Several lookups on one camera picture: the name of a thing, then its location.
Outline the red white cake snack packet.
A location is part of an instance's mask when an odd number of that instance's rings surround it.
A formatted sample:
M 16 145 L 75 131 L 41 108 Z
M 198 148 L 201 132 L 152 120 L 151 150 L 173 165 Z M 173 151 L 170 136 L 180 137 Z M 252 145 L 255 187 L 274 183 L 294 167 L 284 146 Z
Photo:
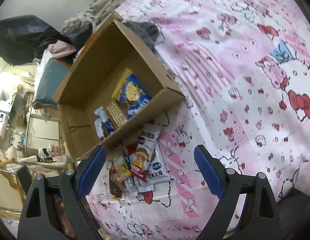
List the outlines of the red white cake snack packet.
M 154 149 L 161 127 L 155 124 L 145 124 L 138 139 L 135 152 L 130 156 L 131 174 L 146 182 Z

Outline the small red candy packet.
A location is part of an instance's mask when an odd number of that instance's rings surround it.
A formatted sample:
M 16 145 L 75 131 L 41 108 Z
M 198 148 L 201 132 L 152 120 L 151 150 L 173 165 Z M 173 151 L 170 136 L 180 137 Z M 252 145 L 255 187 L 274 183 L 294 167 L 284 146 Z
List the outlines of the small red candy packet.
M 109 174 L 114 174 L 114 173 L 116 173 L 116 169 L 115 169 L 115 165 L 112 163 L 109 169 Z

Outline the white grey snack packet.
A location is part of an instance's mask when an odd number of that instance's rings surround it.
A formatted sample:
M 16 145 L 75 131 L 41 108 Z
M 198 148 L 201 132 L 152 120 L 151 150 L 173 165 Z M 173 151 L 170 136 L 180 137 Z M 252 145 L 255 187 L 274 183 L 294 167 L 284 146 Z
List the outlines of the white grey snack packet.
M 148 185 L 134 176 L 125 179 L 124 185 L 132 197 L 136 197 L 138 194 L 154 191 L 154 185 Z

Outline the brown cardboard box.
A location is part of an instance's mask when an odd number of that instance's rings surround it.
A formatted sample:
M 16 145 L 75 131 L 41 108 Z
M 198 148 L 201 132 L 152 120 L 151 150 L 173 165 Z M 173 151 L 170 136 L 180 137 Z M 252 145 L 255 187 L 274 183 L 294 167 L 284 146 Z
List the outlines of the brown cardboard box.
M 53 99 L 60 113 L 70 156 L 81 160 L 97 145 L 116 146 L 144 123 L 184 100 L 178 85 L 148 46 L 111 11 L 93 33 L 56 89 Z M 100 139 L 94 111 L 107 107 L 124 71 L 137 77 L 151 101 L 115 132 Z

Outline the blue yellow snack bag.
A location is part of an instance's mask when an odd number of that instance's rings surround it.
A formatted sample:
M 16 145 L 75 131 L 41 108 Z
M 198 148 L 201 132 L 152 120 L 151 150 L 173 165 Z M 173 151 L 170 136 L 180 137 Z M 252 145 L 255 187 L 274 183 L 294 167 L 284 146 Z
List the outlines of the blue yellow snack bag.
M 152 98 L 145 93 L 133 72 L 126 68 L 116 85 L 112 99 L 127 105 L 127 118 L 130 119 L 138 114 Z

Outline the chocolate white snack packet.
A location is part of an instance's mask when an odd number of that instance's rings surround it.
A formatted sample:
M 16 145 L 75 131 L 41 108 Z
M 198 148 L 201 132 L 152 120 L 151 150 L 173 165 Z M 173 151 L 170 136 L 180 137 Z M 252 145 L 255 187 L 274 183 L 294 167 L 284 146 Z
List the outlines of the chocolate white snack packet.
M 94 121 L 94 126 L 95 126 L 95 131 L 96 131 L 96 134 L 97 134 L 99 140 L 103 141 L 105 139 L 105 133 L 104 133 L 104 130 L 103 130 L 102 119 L 101 118 L 97 118 Z

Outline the pink cloth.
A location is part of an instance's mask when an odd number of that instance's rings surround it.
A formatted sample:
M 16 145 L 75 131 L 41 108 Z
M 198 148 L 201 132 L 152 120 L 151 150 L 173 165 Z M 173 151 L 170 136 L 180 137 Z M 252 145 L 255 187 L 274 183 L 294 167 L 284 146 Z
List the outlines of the pink cloth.
M 55 59 L 61 59 L 76 52 L 76 48 L 73 45 L 61 40 L 58 40 L 54 44 L 49 44 L 47 49 Z

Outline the wafer biscuit packet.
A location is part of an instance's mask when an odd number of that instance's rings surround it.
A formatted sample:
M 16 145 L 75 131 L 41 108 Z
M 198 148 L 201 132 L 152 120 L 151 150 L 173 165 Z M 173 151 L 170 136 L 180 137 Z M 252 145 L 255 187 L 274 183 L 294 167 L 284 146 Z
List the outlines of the wafer biscuit packet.
M 111 115 L 112 120 L 115 122 L 117 128 L 120 128 L 126 124 L 128 119 L 115 100 L 112 99 L 109 104 L 107 104 L 106 109 Z

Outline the teal bed side cushion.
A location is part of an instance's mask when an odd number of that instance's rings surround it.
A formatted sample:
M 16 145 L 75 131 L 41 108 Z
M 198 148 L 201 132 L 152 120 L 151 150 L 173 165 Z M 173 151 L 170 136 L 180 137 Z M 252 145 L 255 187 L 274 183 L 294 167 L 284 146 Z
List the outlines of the teal bed side cushion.
M 57 108 L 53 95 L 70 68 L 70 64 L 60 59 L 41 61 L 34 79 L 34 109 Z

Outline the yellow pink snack packet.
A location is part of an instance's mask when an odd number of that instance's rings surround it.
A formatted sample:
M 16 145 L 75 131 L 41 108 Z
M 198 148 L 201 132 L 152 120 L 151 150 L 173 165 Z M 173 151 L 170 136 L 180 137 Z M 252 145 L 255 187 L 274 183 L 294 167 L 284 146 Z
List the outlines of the yellow pink snack packet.
M 119 146 L 113 151 L 113 163 L 116 170 L 116 176 L 120 183 L 131 176 L 130 169 L 127 166 L 122 147 Z

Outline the crumpled white floral blanket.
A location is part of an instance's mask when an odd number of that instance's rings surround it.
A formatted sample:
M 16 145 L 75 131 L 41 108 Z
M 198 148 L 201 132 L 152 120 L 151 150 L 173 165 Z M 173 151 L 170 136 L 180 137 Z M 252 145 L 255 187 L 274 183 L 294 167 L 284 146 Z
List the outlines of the crumpled white floral blanket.
M 68 34 L 84 25 L 100 24 L 111 10 L 116 9 L 124 0 L 93 0 L 85 11 L 64 21 L 61 32 Z

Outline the white blue snack packet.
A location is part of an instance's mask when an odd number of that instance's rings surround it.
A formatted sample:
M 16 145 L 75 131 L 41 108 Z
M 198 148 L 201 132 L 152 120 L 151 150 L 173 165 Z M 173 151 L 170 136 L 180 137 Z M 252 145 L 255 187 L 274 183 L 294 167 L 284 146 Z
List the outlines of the white blue snack packet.
M 167 171 L 162 151 L 157 144 L 154 149 L 152 160 L 148 168 L 147 182 L 157 184 L 170 181 L 171 177 Z

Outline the dark grey cloth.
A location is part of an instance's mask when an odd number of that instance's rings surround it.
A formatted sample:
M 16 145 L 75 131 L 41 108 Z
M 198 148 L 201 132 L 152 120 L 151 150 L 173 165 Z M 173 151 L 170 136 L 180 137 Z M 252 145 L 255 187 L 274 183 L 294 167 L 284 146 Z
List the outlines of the dark grey cloth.
M 156 46 L 165 42 L 162 28 L 154 22 L 126 21 L 124 25 L 133 31 L 154 53 L 156 52 Z

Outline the white navy snack stick packet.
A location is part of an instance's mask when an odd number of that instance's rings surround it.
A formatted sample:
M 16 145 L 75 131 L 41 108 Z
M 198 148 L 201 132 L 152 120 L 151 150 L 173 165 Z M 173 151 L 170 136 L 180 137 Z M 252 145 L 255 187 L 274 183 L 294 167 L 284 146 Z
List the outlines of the white navy snack stick packet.
M 98 118 L 102 119 L 105 138 L 108 135 L 111 135 L 113 132 L 115 132 L 115 128 L 114 128 L 111 120 L 108 118 L 105 109 L 102 106 L 100 106 L 98 109 L 96 109 L 94 111 L 94 114 L 97 115 Z

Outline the black plastic bag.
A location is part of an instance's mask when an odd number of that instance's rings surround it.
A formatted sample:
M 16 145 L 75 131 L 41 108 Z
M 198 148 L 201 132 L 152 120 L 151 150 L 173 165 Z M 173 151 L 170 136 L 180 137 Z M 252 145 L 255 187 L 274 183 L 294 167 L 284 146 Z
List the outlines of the black plastic bag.
M 73 45 L 78 52 L 92 32 L 91 24 L 62 34 L 34 15 L 7 18 L 0 20 L 0 57 L 13 66 L 31 63 L 58 41 Z

